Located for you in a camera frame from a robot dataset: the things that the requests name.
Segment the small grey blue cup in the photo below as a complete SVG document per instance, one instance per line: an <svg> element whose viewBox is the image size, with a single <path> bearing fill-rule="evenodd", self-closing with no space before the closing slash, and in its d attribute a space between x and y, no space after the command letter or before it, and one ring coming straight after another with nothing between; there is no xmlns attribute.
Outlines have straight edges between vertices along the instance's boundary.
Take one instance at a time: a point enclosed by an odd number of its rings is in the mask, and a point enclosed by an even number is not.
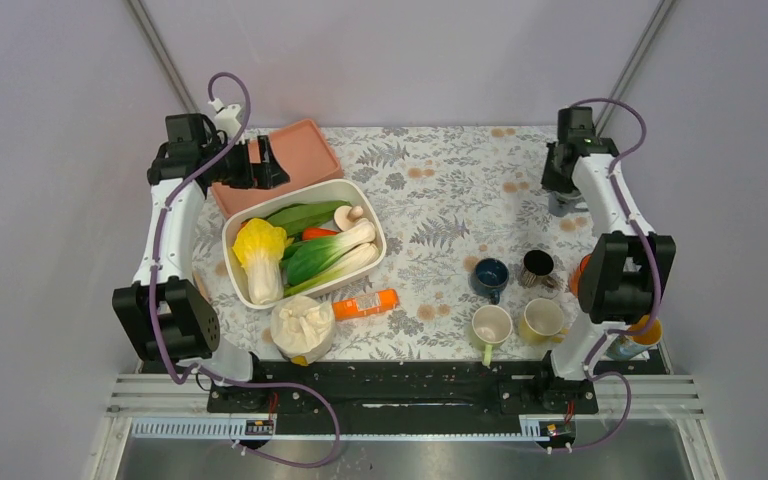
<svg viewBox="0 0 768 480"><path fill-rule="evenodd" d="M571 214L588 213L589 209L581 195L570 196L560 192L550 192L548 211L556 217L565 217Z"/></svg>

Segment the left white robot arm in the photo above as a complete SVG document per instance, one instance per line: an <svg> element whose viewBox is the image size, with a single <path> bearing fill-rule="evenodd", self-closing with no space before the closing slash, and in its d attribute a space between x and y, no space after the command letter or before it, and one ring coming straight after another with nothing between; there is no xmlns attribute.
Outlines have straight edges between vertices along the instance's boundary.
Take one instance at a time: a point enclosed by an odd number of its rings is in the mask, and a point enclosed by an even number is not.
<svg viewBox="0 0 768 480"><path fill-rule="evenodd" d="M166 117L167 140L147 170L152 213L146 247L130 285L114 290L112 306L138 357L161 362L176 384L220 345L217 314L194 283L192 252L197 217L215 183L269 190L289 182L270 140L261 135L251 158L243 140L247 113L221 109L214 117Z"/></svg>

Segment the navy round cup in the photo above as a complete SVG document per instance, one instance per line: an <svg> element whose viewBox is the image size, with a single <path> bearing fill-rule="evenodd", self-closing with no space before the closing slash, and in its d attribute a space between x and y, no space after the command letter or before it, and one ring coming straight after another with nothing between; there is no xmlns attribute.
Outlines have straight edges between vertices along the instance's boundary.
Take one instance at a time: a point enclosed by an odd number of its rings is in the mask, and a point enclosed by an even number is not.
<svg viewBox="0 0 768 480"><path fill-rule="evenodd" d="M484 258L474 266L469 285L475 294L488 299L493 305L498 305L509 280L509 269L502 261Z"/></svg>

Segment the orange mug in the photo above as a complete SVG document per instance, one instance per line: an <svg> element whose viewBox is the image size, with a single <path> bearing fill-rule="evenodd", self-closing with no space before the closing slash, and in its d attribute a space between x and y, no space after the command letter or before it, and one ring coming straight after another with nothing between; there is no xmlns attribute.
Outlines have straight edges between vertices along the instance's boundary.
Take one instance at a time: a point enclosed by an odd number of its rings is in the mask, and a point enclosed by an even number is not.
<svg viewBox="0 0 768 480"><path fill-rule="evenodd" d="M587 265L589 263L590 258L591 258L590 254L585 255L581 259L580 263L578 264L576 269L573 271L573 273L569 276L568 288L569 288L569 291L575 297L579 296L580 279L581 279L581 276L582 276L585 268L587 267Z"/></svg>

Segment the yellow cup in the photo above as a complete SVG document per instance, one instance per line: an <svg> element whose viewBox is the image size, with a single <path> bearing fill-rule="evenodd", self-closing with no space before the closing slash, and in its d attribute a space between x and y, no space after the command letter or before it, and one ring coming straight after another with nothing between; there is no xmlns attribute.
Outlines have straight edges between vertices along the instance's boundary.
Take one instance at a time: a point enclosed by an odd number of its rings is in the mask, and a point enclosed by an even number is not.
<svg viewBox="0 0 768 480"><path fill-rule="evenodd" d="M527 345L540 345L566 333L565 315L553 300L536 298L525 306L518 328Z"/></svg>

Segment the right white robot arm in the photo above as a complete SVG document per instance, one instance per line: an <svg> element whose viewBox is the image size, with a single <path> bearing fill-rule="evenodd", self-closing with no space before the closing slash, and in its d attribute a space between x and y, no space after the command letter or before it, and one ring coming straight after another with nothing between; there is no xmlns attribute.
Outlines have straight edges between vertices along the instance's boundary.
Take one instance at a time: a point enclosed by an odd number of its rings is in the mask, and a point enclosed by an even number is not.
<svg viewBox="0 0 768 480"><path fill-rule="evenodd" d="M676 254L673 238L656 233L624 178L622 161L642 144L619 151L600 136L595 102L579 100L559 111L541 178L551 212L563 216L584 203L597 238L579 277L579 317L549 355L552 374L533 386L535 402L549 412L572 400L570 381L593 380L594 365L611 342L631 335L643 316L656 319Z"/></svg>

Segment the dark brown mug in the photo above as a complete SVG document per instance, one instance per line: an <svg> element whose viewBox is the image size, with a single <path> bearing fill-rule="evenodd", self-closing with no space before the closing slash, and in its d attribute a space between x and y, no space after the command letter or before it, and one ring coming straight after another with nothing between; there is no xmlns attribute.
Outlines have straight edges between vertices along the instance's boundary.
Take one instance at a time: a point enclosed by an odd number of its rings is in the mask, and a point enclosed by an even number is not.
<svg viewBox="0 0 768 480"><path fill-rule="evenodd" d="M543 250L530 250L522 259L520 283L524 288L544 286L557 289L558 281L554 277L555 262L553 257Z"/></svg>

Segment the light green mug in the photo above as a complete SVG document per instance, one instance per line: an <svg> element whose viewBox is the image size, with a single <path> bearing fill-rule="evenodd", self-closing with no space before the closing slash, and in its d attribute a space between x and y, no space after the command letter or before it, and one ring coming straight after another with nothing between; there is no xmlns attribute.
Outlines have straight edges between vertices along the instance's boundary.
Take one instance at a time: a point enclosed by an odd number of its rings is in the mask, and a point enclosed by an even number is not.
<svg viewBox="0 0 768 480"><path fill-rule="evenodd" d="M499 306L485 305L473 313L469 340L479 351L484 367L490 367L494 350L504 344L513 331L510 314Z"/></svg>

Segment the light blue big mug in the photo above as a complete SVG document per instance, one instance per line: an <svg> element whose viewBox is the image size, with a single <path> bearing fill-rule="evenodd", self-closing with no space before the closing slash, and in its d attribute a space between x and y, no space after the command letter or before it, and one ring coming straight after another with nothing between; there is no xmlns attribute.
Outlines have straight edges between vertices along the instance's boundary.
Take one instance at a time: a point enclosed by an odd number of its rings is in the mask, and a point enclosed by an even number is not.
<svg viewBox="0 0 768 480"><path fill-rule="evenodd" d="M659 319L644 333L640 331L649 323L649 316L644 315L630 330L632 335L619 335L606 350L605 355L614 361L627 361L654 348L662 339L663 330Z"/></svg>

